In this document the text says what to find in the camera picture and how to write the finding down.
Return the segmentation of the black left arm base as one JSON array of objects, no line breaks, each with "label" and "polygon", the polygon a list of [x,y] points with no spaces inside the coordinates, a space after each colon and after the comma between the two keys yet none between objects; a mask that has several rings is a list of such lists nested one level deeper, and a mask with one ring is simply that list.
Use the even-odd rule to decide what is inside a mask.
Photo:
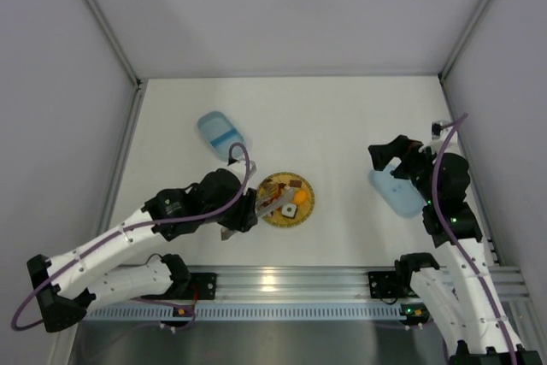
[{"label": "black left arm base", "polygon": [[147,300],[215,300],[217,288],[217,273],[191,273],[188,284],[183,286],[171,286],[166,292],[159,295],[142,296]]}]

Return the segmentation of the metal tongs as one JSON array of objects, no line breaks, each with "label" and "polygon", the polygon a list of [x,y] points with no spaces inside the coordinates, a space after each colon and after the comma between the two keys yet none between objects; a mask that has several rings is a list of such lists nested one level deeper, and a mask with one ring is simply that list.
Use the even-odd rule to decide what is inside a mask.
[{"label": "metal tongs", "polygon": [[[272,214],[276,209],[280,209],[285,204],[291,203],[291,200],[293,199],[296,192],[297,192],[297,188],[294,188],[294,187],[285,188],[281,192],[281,195],[275,200],[271,201],[268,205],[259,206],[256,209],[256,217],[261,218],[265,215]],[[229,230],[228,228],[223,227],[221,229],[221,240],[227,241],[235,233],[236,233],[235,230]]]}]

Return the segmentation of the rice sushi roll piece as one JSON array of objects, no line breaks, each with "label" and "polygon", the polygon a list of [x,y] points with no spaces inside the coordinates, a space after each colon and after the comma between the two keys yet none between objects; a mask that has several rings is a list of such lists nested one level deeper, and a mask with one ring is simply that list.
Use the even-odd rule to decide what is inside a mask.
[{"label": "rice sushi roll piece", "polygon": [[294,204],[294,203],[285,204],[281,208],[281,214],[285,218],[294,219],[297,215],[297,206],[296,206],[296,204]]}]

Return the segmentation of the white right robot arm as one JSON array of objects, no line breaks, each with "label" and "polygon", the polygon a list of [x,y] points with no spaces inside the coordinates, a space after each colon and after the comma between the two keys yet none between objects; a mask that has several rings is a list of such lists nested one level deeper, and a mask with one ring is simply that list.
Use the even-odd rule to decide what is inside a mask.
[{"label": "white right robot arm", "polygon": [[373,169],[400,161],[391,175],[406,180],[425,201],[422,222],[432,253],[401,256],[395,262],[398,287],[425,305],[444,340],[450,364],[540,364],[512,327],[485,259],[483,234],[466,201],[468,161],[438,153],[399,135],[368,146]]}]

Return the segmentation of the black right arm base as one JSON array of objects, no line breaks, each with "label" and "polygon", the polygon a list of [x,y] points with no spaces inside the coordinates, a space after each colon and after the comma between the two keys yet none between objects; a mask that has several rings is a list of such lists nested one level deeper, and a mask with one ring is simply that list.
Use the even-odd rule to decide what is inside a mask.
[{"label": "black right arm base", "polygon": [[368,286],[372,299],[386,303],[416,296],[409,286],[408,275],[398,274],[396,271],[368,272]]}]

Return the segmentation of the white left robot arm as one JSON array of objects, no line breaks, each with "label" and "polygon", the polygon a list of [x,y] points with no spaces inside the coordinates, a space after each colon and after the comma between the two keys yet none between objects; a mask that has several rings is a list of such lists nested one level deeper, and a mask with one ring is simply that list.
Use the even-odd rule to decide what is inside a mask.
[{"label": "white left robot arm", "polygon": [[180,256],[166,254],[132,268],[126,262],[205,224],[249,231],[257,223],[256,190],[247,186],[251,175],[236,163],[219,168],[186,188],[159,191],[118,226],[74,250],[31,258],[26,265],[39,324],[58,333],[113,303],[184,298],[191,273]]}]

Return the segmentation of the orange fish-shaped food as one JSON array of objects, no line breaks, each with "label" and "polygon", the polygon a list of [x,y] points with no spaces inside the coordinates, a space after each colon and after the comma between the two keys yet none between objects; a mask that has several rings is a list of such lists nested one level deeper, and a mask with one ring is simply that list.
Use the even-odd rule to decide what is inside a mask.
[{"label": "orange fish-shaped food", "polygon": [[295,193],[291,202],[296,204],[297,206],[300,206],[306,203],[307,200],[308,200],[308,193],[305,190],[299,190]]}]

